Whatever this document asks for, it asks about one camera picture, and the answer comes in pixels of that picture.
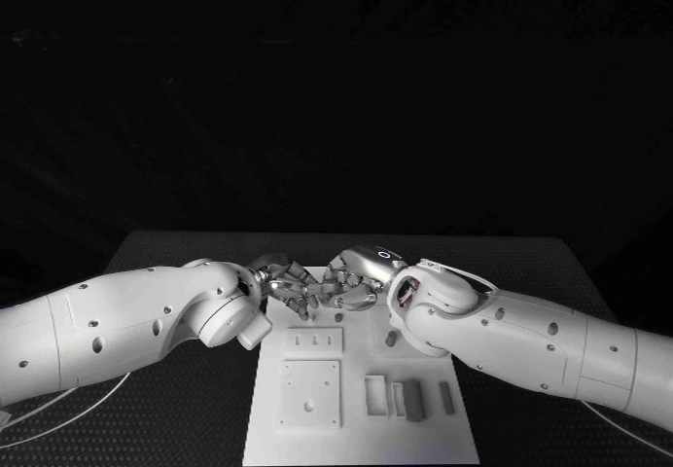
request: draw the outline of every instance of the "mesh surface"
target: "mesh surface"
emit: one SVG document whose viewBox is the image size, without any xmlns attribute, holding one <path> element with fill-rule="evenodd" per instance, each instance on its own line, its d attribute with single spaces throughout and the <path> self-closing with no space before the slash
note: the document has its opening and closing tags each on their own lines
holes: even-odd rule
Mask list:
<svg viewBox="0 0 673 467">
<path fill-rule="evenodd" d="M 382 245 L 410 264 L 430 258 L 483 276 L 505 290 L 614 321 L 572 252 L 554 238 L 137 232 L 105 272 L 178 267 L 205 257 L 245 265 L 271 252 L 286 252 L 304 266 L 320 266 L 356 244 Z M 131 374 L 118 392 L 82 419 L 39 440 L 0 450 L 0 465 L 241 465 L 257 359 L 258 349 L 248 352 L 235 341 L 216 348 L 186 342 L 163 362 Z M 670 463 L 580 402 L 519 389 L 459 360 L 456 371 L 483 465 Z M 117 381 L 81 388 L 0 434 L 0 445 L 71 418 Z M 52 397 L 25 402 L 20 413 Z M 616 411 L 601 411 L 653 443 L 673 449 L 669 432 Z"/>
</svg>

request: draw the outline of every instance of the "table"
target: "table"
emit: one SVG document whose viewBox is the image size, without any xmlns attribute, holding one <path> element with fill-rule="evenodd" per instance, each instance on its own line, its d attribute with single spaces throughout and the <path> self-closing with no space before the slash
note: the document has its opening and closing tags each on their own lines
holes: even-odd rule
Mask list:
<svg viewBox="0 0 673 467">
<path fill-rule="evenodd" d="M 505 290 L 538 296 L 616 322 L 582 266 L 557 238 L 339 233 L 136 232 L 105 272 L 182 266 L 208 257 L 247 264 L 286 252 L 304 265 L 327 264 L 358 244 L 381 245 L 408 263 L 430 258 L 487 278 Z M 0 451 L 0 465 L 241 465 L 258 349 L 238 342 L 182 344 L 142 369 L 81 420 L 35 442 Z M 529 392 L 473 371 L 456 372 L 483 465 L 655 465 L 670 459 L 619 432 L 578 401 Z M 2 436 L 3 444 L 80 413 L 117 380 L 81 388 L 69 399 Z M 39 405 L 52 396 L 36 398 Z M 673 435 L 600 409 L 652 442 L 673 449 Z"/>
</svg>

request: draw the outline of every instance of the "black background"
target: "black background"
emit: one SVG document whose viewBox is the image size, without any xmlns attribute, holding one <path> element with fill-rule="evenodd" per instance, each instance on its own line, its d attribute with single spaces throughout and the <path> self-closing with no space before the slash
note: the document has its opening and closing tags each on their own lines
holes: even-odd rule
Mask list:
<svg viewBox="0 0 673 467">
<path fill-rule="evenodd" d="M 139 229 L 544 235 L 673 334 L 669 2 L 3 9 L 2 305 Z"/>
</svg>

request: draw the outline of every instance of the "white cable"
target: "white cable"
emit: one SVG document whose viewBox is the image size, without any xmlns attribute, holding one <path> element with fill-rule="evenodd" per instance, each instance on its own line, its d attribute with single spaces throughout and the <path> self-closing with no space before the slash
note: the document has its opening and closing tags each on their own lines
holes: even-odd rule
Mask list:
<svg viewBox="0 0 673 467">
<path fill-rule="evenodd" d="M 55 397 L 46 404 L 38 407 L 32 412 L 22 415 L 18 419 L 12 420 L 9 423 L 0 426 L 0 432 L 6 430 L 12 425 L 16 425 L 20 421 L 25 421 L 29 417 L 32 417 L 36 413 L 41 413 L 52 404 L 56 404 L 69 394 L 75 392 L 77 388 L 74 387 L 69 389 L 64 394 Z"/>
<path fill-rule="evenodd" d="M 441 263 L 438 263 L 437 261 L 427 260 L 425 258 L 421 260 L 421 263 L 423 263 L 424 261 L 425 261 L 430 265 L 440 266 L 440 267 L 444 268 L 444 269 L 448 269 L 448 270 L 453 270 L 454 272 L 459 272 L 459 273 L 463 274 L 466 277 L 470 277 L 470 278 L 473 278 L 477 282 L 482 282 L 487 287 L 492 288 L 492 290 L 497 290 L 497 287 L 496 287 L 486 279 L 483 279 L 477 274 L 473 274 L 473 273 L 470 273 L 470 272 L 466 272 L 464 270 L 461 270 L 461 269 L 459 269 L 459 268 L 453 268 L 451 266 L 446 266 L 446 265 L 443 265 Z"/>
<path fill-rule="evenodd" d="M 124 381 L 127 380 L 127 378 L 130 377 L 130 373 L 127 373 L 127 375 L 124 376 L 123 380 L 117 383 L 117 386 L 111 389 L 111 391 L 105 394 L 105 396 L 103 397 L 103 399 L 77 416 L 74 416 L 74 418 L 71 418 L 67 422 L 64 422 L 59 426 L 54 427 L 51 430 L 46 430 L 44 433 L 41 433 L 39 435 L 35 435 L 33 437 L 31 438 L 26 438 L 25 440 L 20 440 L 20 441 L 16 441 L 15 443 L 12 443 L 10 445 L 6 445 L 6 446 L 0 446 L 0 449 L 5 449 L 5 448 L 10 448 L 12 446 L 18 446 L 20 445 L 22 443 L 28 443 L 29 441 L 32 440 L 36 440 L 38 438 L 41 438 L 42 436 L 48 435 L 49 433 L 55 432 L 56 430 L 59 430 L 61 428 L 64 428 L 69 423 L 72 423 L 78 418 L 81 418 L 82 416 L 85 416 L 101 404 L 103 402 L 105 401 L 105 399 L 116 393 L 116 391 L 120 389 L 120 386 L 123 385 Z"/>
<path fill-rule="evenodd" d="M 631 438 L 639 440 L 644 445 L 650 446 L 653 449 L 656 449 L 662 454 L 668 455 L 669 457 L 673 457 L 673 452 L 669 452 L 666 449 L 662 449 L 659 446 L 656 446 L 650 441 L 646 441 L 640 436 L 634 435 L 626 428 L 623 428 L 585 401 L 580 401 L 588 408 L 590 410 L 619 429 L 621 430 Z"/>
</svg>

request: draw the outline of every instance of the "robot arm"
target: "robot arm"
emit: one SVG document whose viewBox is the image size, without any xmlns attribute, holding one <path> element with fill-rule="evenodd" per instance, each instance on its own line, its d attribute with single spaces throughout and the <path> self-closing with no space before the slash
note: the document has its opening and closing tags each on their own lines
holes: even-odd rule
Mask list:
<svg viewBox="0 0 673 467">
<path fill-rule="evenodd" d="M 273 328 L 260 311 L 278 296 L 271 283 L 306 270 L 286 255 L 273 260 L 260 269 L 198 260 L 103 275 L 0 309 L 0 407 L 123 376 L 188 340 L 214 347 L 238 338 L 252 349 Z"/>
<path fill-rule="evenodd" d="M 670 338 L 535 297 L 497 289 L 482 294 L 444 265 L 423 260 L 408 267 L 392 255 L 384 248 L 346 250 L 342 272 L 349 277 L 366 272 L 362 264 L 378 265 L 369 273 L 388 294 L 391 325 L 421 352 L 450 351 L 512 384 L 603 404 L 673 431 Z"/>
</svg>

